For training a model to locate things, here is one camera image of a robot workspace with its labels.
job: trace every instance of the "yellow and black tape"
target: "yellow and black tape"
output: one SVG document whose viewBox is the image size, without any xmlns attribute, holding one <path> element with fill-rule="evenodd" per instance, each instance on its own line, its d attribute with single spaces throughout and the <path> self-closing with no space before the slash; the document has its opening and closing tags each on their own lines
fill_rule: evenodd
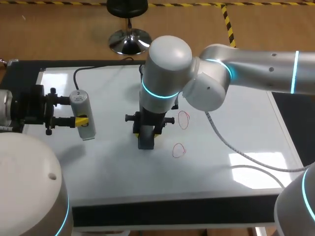
<svg viewBox="0 0 315 236">
<path fill-rule="evenodd" d="M 1 1 L 0 4 L 31 4 L 31 5 L 74 5 L 74 6 L 106 6 L 105 2 L 75 2 L 75 1 Z M 314 2 L 209 2 L 209 3 L 150 3 L 149 7 L 191 7 L 191 6 L 264 6 L 264 5 L 291 5 L 291 6 L 315 6 Z"/>
<path fill-rule="evenodd" d="M 222 5 L 221 6 L 221 10 L 222 10 L 222 14 L 224 17 L 224 21 L 225 21 L 225 25 L 226 25 L 226 29 L 227 29 L 227 34 L 228 34 L 228 39 L 230 41 L 230 46 L 233 48 L 236 48 L 235 46 L 235 39 L 234 39 L 234 33 L 232 30 L 232 25 L 230 22 L 230 18 L 227 14 L 227 10 L 226 10 L 226 5 Z"/>
</svg>

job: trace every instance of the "white tabletop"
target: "white tabletop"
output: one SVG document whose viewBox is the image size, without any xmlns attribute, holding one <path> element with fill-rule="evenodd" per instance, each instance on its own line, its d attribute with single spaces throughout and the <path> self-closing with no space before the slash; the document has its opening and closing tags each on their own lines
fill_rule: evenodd
<svg viewBox="0 0 315 236">
<path fill-rule="evenodd" d="M 46 93 L 55 87 L 58 96 L 69 96 L 75 90 L 75 69 L 48 68 L 39 75 L 38 83 L 45 86 Z M 139 109 L 138 66 L 83 70 L 78 72 L 77 82 L 90 96 L 94 140 L 82 141 L 77 129 L 66 127 L 57 127 L 52 136 L 46 136 L 41 125 L 29 125 L 24 130 L 55 152 L 73 207 L 281 192 L 279 184 L 261 171 L 233 169 L 235 165 L 257 165 L 226 147 L 205 114 L 181 95 L 179 110 L 166 114 L 176 123 L 163 129 L 155 139 L 154 150 L 139 150 L 133 124 L 125 122 L 125 114 L 133 115 Z M 190 116 L 186 130 L 178 125 L 181 110 Z M 280 168 L 302 166 L 271 94 L 231 86 L 222 107 L 211 115 L 221 134 L 253 158 Z M 59 105 L 55 116 L 73 116 L 71 107 Z M 180 118 L 187 123 L 186 117 Z M 176 143 L 187 150 L 179 158 L 172 156 Z M 299 175 L 268 172 L 284 186 Z"/>
</svg>

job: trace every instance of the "chrome chair base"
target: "chrome chair base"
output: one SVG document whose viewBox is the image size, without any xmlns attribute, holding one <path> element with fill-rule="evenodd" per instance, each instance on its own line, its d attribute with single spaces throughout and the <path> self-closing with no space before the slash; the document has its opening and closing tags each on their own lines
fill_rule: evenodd
<svg viewBox="0 0 315 236">
<path fill-rule="evenodd" d="M 141 29 L 131 29 L 130 33 L 119 30 L 109 38 L 109 47 L 121 55 L 136 55 L 145 52 L 152 39 L 149 34 Z"/>
</svg>

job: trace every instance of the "brown floor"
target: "brown floor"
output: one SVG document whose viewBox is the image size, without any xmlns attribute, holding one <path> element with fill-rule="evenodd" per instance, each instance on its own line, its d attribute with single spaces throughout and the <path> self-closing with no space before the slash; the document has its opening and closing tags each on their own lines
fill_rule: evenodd
<svg viewBox="0 0 315 236">
<path fill-rule="evenodd" d="M 314 6 L 227 7 L 236 46 L 255 50 L 314 50 L 314 10 Z M 146 30 L 153 39 L 166 34 L 182 38 L 191 46 L 195 56 L 213 43 L 229 45 L 221 9 L 214 6 L 150 7 L 147 13 L 132 22 L 134 28 Z M 0 58 L 121 59 L 122 56 L 110 51 L 107 40 L 123 25 L 122 19 L 110 15 L 105 7 L 100 6 L 0 5 Z M 134 56 L 135 59 L 145 57 L 146 54 Z M 0 80 L 3 74 L 4 70 L 0 68 Z M 159 231 L 146 232 L 144 235 L 192 236 L 200 235 L 199 233 L 200 231 Z M 229 229 L 209 230 L 208 235 L 247 236 L 248 233 L 246 229 Z"/>
</svg>

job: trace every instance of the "cable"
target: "cable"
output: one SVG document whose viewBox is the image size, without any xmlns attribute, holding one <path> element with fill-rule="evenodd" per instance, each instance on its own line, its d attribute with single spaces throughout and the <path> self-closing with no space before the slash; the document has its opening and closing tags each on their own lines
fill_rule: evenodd
<svg viewBox="0 0 315 236">
<path fill-rule="evenodd" d="M 301 172 L 301 171 L 305 171 L 305 170 L 307 170 L 307 169 L 313 164 L 313 163 L 312 163 L 312 164 L 310 164 L 310 165 L 308 165 L 308 166 L 305 166 L 305 167 L 299 168 L 299 169 L 281 169 L 281 168 L 269 166 L 269 165 L 266 165 L 266 164 L 264 164 L 264 163 L 262 163 L 262 162 L 259 162 L 259 161 L 255 160 L 255 159 L 251 158 L 250 156 L 246 155 L 245 153 L 239 151 L 238 149 L 236 149 L 235 147 L 233 147 L 231 144 L 229 144 L 229 143 L 224 139 L 224 137 L 222 137 L 222 135 L 219 133 L 218 129 L 216 128 L 215 124 L 213 123 L 213 120 L 212 120 L 212 118 L 211 118 L 209 112 L 205 112 L 205 113 L 206 113 L 206 115 L 207 115 L 208 121 L 210 122 L 210 124 L 211 124 L 211 126 L 212 126 L 214 132 L 216 133 L 216 135 L 219 137 L 219 139 L 221 139 L 221 141 L 222 141 L 225 145 L 227 145 L 230 149 L 232 149 L 232 150 L 235 151 L 236 153 L 240 154 L 241 156 L 245 157 L 246 159 L 248 159 L 248 160 L 250 160 L 250 161 L 252 161 L 252 162 L 254 162 L 254 163 L 256 163 L 256 164 L 258 164 L 258 165 L 260 165 L 260 166 L 266 167 L 266 168 L 268 168 L 268 169 L 270 169 L 270 170 L 274 170 L 274 171 L 289 172 L 289 173 L 291 173 L 291 172 Z"/>
<path fill-rule="evenodd" d="M 259 168 L 257 166 L 249 166 L 249 165 L 236 165 L 236 166 L 231 166 L 232 169 L 237 169 L 237 168 L 249 168 L 249 169 L 253 169 L 253 170 L 257 170 L 257 171 L 261 171 L 263 173 L 265 173 L 266 175 L 269 175 L 271 178 L 273 178 L 277 183 L 278 185 L 280 185 L 281 188 L 285 188 L 285 186 L 281 183 L 281 181 L 275 177 L 273 174 L 271 174 L 270 172 L 262 169 L 262 168 Z"/>
<path fill-rule="evenodd" d="M 127 57 L 127 58 L 124 58 L 122 60 L 127 60 L 127 59 L 131 59 L 132 61 L 134 61 L 134 59 L 132 57 Z M 74 85 L 75 85 L 75 88 L 77 90 L 79 90 L 79 87 L 78 87 L 78 84 L 77 84 L 77 79 L 76 79 L 76 74 L 80 71 L 80 70 L 90 70 L 90 69 L 96 69 L 96 68 L 101 68 L 101 67 L 106 67 L 106 65 L 101 65 L 101 66 L 91 66 L 91 67 L 83 67 L 83 68 L 79 68 L 77 70 L 75 70 L 75 72 L 73 73 L 73 82 L 74 82 Z"/>
</svg>

